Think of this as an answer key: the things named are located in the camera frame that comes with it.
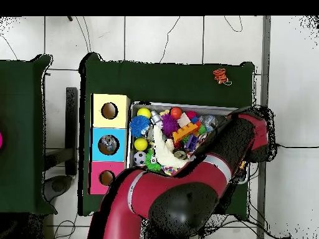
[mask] yellow box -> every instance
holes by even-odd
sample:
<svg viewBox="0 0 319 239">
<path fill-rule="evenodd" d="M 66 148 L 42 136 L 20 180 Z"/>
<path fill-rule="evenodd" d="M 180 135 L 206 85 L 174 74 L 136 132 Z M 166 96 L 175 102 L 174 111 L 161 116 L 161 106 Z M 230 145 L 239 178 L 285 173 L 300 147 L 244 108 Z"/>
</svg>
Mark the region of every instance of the yellow box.
<svg viewBox="0 0 319 239">
<path fill-rule="evenodd" d="M 130 99 L 126 95 L 107 95 L 105 93 L 94 93 L 91 98 L 91 100 L 93 100 L 94 128 L 127 127 Z M 115 109 L 115 116 L 110 114 L 112 109 Z"/>
</svg>

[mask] yellow ball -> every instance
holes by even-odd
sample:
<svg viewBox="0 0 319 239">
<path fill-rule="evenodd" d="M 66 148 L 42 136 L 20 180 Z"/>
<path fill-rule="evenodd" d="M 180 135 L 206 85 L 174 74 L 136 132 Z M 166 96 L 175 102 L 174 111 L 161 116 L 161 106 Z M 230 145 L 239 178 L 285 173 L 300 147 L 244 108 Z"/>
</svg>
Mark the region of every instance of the yellow ball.
<svg viewBox="0 0 319 239">
<path fill-rule="evenodd" d="M 150 119 L 151 118 L 151 112 L 149 111 L 149 109 L 143 107 L 143 108 L 140 108 L 138 111 L 137 111 L 137 115 L 143 115 L 145 116 L 147 119 Z"/>
<path fill-rule="evenodd" d="M 147 145 L 148 145 L 148 143 L 147 143 L 147 140 L 145 138 L 138 138 L 134 142 L 134 147 L 138 151 L 144 151 L 147 148 Z"/>
</svg>

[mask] shape sorter box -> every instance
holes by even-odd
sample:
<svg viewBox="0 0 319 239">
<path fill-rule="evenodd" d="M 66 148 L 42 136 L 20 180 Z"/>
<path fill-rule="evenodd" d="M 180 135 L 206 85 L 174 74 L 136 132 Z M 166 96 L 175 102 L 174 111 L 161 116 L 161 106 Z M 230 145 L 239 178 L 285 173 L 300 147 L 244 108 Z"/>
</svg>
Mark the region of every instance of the shape sorter box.
<svg viewBox="0 0 319 239">
<path fill-rule="evenodd" d="M 110 171 L 117 177 L 125 168 L 124 162 L 101 162 L 93 161 L 91 170 L 90 194 L 106 194 L 109 186 L 100 182 L 100 175 L 104 171 Z"/>
<path fill-rule="evenodd" d="M 124 162 L 126 159 L 126 129 L 92 128 L 92 161 L 116 161 Z M 119 144 L 117 151 L 112 155 L 105 155 L 98 148 L 99 140 L 102 136 L 113 136 Z"/>
<path fill-rule="evenodd" d="M 128 109 L 130 99 L 126 95 L 91 94 L 93 114 L 91 123 L 94 128 L 126 128 L 128 123 Z M 115 116 L 107 119 L 103 115 L 105 104 L 111 103 L 115 107 Z"/>
</svg>

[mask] blue box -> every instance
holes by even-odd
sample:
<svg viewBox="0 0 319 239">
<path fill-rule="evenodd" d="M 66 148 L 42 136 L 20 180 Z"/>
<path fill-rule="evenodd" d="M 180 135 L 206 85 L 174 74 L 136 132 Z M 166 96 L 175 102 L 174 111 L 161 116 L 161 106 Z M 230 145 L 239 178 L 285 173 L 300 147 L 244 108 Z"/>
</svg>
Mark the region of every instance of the blue box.
<svg viewBox="0 0 319 239">
<path fill-rule="evenodd" d="M 105 155 L 98 149 L 98 142 L 102 136 L 114 136 L 120 146 L 113 155 Z M 92 143 L 92 161 L 125 161 L 126 154 L 126 129 L 115 128 L 93 128 L 93 143 Z"/>
</svg>

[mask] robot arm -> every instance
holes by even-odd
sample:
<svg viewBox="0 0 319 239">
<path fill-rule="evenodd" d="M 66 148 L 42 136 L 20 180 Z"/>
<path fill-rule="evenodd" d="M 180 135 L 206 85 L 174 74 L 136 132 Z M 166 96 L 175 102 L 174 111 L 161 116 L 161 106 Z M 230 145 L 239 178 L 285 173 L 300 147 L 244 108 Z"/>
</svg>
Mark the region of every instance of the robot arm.
<svg viewBox="0 0 319 239">
<path fill-rule="evenodd" d="M 265 120 L 250 108 L 231 113 L 174 177 L 124 170 L 94 214 L 88 239 L 140 239 L 142 218 L 175 237 L 195 234 L 212 215 L 240 163 L 256 151 L 265 160 Z"/>
</svg>

